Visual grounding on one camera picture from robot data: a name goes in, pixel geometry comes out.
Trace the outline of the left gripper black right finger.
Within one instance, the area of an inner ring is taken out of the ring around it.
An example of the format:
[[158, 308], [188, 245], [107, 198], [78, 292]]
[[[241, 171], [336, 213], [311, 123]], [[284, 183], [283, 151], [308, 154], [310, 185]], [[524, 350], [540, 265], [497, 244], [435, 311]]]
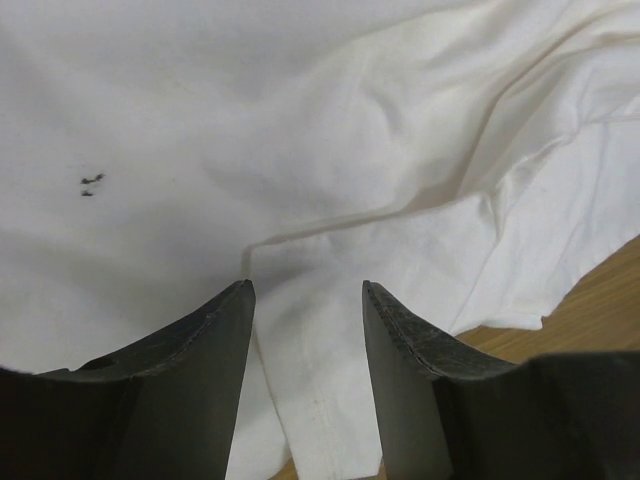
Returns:
[[635, 479], [639, 355], [521, 364], [481, 352], [365, 282], [363, 323], [391, 479]]

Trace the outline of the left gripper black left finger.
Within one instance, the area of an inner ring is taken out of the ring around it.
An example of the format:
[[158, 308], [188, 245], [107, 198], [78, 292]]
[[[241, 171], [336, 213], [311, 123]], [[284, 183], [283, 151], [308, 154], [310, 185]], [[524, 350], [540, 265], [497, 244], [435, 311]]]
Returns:
[[238, 281], [77, 370], [3, 370], [2, 477], [224, 478], [255, 300]]

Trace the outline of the white t shirt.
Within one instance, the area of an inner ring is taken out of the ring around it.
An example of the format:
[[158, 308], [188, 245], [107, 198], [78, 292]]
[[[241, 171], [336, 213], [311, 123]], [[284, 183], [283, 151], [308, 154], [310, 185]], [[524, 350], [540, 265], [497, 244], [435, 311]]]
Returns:
[[1, 363], [251, 279], [231, 479], [377, 473], [364, 281], [537, 329], [638, 233], [635, 1], [1, 5]]

